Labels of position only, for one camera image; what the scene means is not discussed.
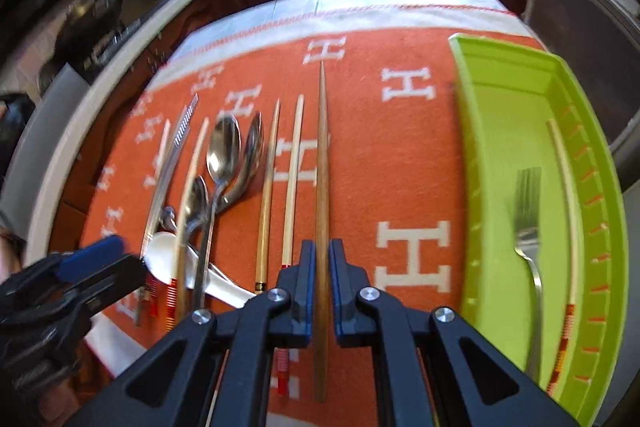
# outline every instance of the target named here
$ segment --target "person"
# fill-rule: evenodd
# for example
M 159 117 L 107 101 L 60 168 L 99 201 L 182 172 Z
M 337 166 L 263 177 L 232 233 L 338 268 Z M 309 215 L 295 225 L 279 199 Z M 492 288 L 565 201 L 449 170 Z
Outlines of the person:
M 0 227 L 0 284 L 20 270 L 23 242 L 10 230 Z M 62 427 L 79 408 L 68 380 L 47 391 L 39 403 L 47 427 Z

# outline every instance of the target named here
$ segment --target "orange tablecloth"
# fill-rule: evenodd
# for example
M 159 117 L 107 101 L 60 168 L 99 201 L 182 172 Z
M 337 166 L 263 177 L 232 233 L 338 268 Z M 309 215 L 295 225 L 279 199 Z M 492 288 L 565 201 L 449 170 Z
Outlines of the orange tablecloth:
M 438 9 L 446 14 L 445 7 Z M 290 140 L 300 93 L 305 95 L 305 113 L 294 253 L 299 252 L 303 239 L 314 238 L 318 74 L 322 58 L 330 128 L 331 236 L 344 240 L 348 261 L 363 266 L 372 284 L 398 296 L 404 304 L 427 310 L 437 305 L 455 308 L 463 283 L 465 185 L 454 97 L 456 68 L 447 39 L 465 31 L 540 47 L 524 31 L 523 35 L 490 31 L 493 23 L 486 22 L 486 10 L 475 13 L 464 9 L 465 17 L 478 24 L 316 32 L 270 45 L 271 37 L 283 30 L 282 25 L 272 25 L 237 36 L 255 39 L 261 34 L 264 42 L 255 49 L 217 60 L 216 49 L 228 45 L 227 39 L 177 60 L 168 67 L 174 73 L 165 72 L 164 79 L 151 86 L 124 126 L 98 184 L 84 243 L 118 233 L 131 251 L 139 249 L 154 191 L 153 160 L 164 120 L 169 118 L 174 123 L 193 92 L 198 91 L 200 101 L 166 200 L 174 207 L 180 200 L 202 120 L 231 111 L 244 134 L 252 116 L 261 111 L 268 137 L 273 104 L 279 98 L 282 110 L 268 281 L 272 287 L 280 267 Z M 521 24 L 508 12 L 489 15 L 504 18 L 507 27 Z M 393 17 L 394 11 L 390 9 L 388 16 Z M 340 17 L 344 21 L 348 14 Z M 477 31 L 482 21 L 487 30 Z M 211 188 L 204 161 L 200 172 Z M 219 217 L 211 254 L 222 271 L 247 289 L 254 286 L 261 187 L 260 172 L 246 197 Z M 151 319 L 145 315 L 142 328 L 134 327 L 127 312 L 127 307 L 134 307 L 133 297 L 104 312 L 145 347 L 164 333 L 165 291 L 160 287 L 161 316 Z M 212 302 L 212 308 L 226 309 L 219 302 Z M 367 349 L 338 349 L 331 340 L 326 404 L 312 399 L 312 350 L 293 352 L 289 367 L 291 396 L 283 399 L 272 389 L 271 413 L 303 421 L 291 425 L 375 424 L 373 373 Z

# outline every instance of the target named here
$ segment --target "bamboo chopstick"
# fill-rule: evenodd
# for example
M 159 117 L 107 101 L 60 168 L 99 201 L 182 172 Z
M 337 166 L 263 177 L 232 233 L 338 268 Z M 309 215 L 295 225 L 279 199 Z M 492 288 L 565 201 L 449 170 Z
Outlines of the bamboo chopstick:
M 260 207 L 260 226 L 258 228 L 258 251 L 255 260 L 255 292 L 267 289 L 267 271 L 269 261 L 269 226 L 271 224 L 271 190 L 273 188 L 273 165 L 276 159 L 278 141 L 278 120 L 280 119 L 280 100 L 276 100 L 271 120 L 271 134 L 267 151 L 267 164 L 264 168 L 262 185 L 262 206 Z
M 289 161 L 289 182 L 287 183 L 287 203 L 284 210 L 284 235 L 282 237 L 282 267 L 291 266 L 293 257 L 293 217 L 296 213 L 296 188 L 298 185 L 298 162 L 300 159 L 300 134 L 302 132 L 302 112 L 305 97 L 298 96 L 296 121 L 293 126 L 291 160 Z
M 164 163 L 164 156 L 166 154 L 166 144 L 169 141 L 169 131 L 171 131 L 171 122 L 167 119 L 164 121 L 164 129 L 162 130 L 162 136 L 160 137 L 160 147 L 158 148 L 158 159 L 156 160 L 156 172 L 154 178 L 158 181 L 160 171 L 162 170 L 162 164 Z M 158 280 L 155 277 L 151 277 L 151 284 L 149 285 L 149 292 L 151 293 L 149 299 L 149 315 L 152 317 L 158 317 Z
M 166 154 L 166 143 L 169 141 L 169 131 L 171 131 L 171 122 L 169 119 L 164 121 L 164 129 L 162 130 L 162 137 L 160 139 L 160 148 L 158 149 L 158 160 L 156 161 L 156 180 L 162 170 L 162 164 L 164 163 L 164 155 Z
M 574 325 L 574 312 L 575 305 L 578 301 L 578 274 L 580 267 L 580 225 L 578 224 L 576 212 L 579 212 L 578 201 L 576 198 L 574 184 L 572 182 L 573 176 L 570 166 L 569 155 L 564 147 L 564 141 L 558 127 L 558 122 L 555 119 L 548 120 L 546 126 L 549 129 L 551 140 L 556 149 L 556 157 L 560 164 L 560 171 L 562 173 L 562 188 L 564 191 L 564 202 L 566 204 L 566 211 L 569 220 L 569 251 L 570 251 L 570 263 L 569 263 L 569 298 L 564 311 L 564 323 L 562 325 L 561 346 L 564 349 L 558 349 L 556 353 L 556 363 L 554 369 L 551 372 L 549 383 L 546 387 L 546 393 L 549 396 L 553 396 L 558 380 L 560 378 L 560 372 L 562 371 L 562 365 L 566 350 L 569 346 L 571 333 Z
M 209 130 L 209 118 L 205 118 L 200 126 L 200 133 L 196 141 L 196 147 L 191 155 L 187 178 L 184 181 L 182 189 L 182 198 L 180 199 L 180 207 L 178 209 L 178 223 L 176 224 L 177 232 L 175 234 L 174 252 L 172 256 L 172 279 L 171 285 L 167 288 L 166 293 L 166 330 L 170 331 L 176 319 L 180 322 L 184 318 L 186 309 L 186 284 L 185 284 L 185 259 L 184 250 L 186 249 L 186 241 L 184 237 L 184 227 L 187 222 L 187 204 L 191 197 L 193 181 L 198 172 L 198 164 L 202 155 L 202 146 L 204 139 Z
M 318 94 L 318 179 L 316 184 L 316 305 L 314 314 L 314 399 L 326 401 L 329 328 L 329 124 L 324 62 L 320 62 Z
M 291 159 L 289 161 L 289 182 L 287 182 L 287 203 L 284 210 L 284 234 L 282 237 L 282 267 L 291 266 L 293 258 L 293 218 L 296 213 L 296 187 L 298 185 L 298 161 L 300 159 L 300 134 L 302 133 L 302 112 L 305 97 L 298 96 L 296 120 L 293 125 Z M 289 392 L 289 349 L 276 350 L 276 372 L 278 394 L 287 396 Z

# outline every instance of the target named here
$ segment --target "fork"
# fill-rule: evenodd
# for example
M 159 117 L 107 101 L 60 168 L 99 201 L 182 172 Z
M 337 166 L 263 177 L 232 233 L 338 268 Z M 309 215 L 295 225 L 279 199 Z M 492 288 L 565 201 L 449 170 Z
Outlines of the fork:
M 534 285 L 531 336 L 525 374 L 535 383 L 540 380 L 542 358 L 542 279 L 540 279 L 540 270 L 538 269 L 540 174 L 539 167 L 518 171 L 514 222 L 514 249 L 520 257 L 527 261 Z

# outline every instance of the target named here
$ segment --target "lime green plastic tray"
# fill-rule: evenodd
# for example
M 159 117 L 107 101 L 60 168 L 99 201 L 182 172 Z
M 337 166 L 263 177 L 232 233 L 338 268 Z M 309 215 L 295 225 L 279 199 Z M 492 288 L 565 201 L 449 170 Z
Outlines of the lime green plastic tray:
M 556 361 L 570 277 L 580 284 L 574 327 L 553 393 L 583 426 L 598 412 L 615 367 L 626 314 L 627 243 L 622 195 L 607 142 L 562 58 L 461 34 L 450 38 L 467 188 L 462 313 L 518 367 L 530 335 L 532 283 L 513 250 L 516 174 L 542 168 L 540 271 L 544 287 L 545 388 Z M 570 270 L 561 168 L 547 121 L 555 119 L 570 158 L 580 263 Z

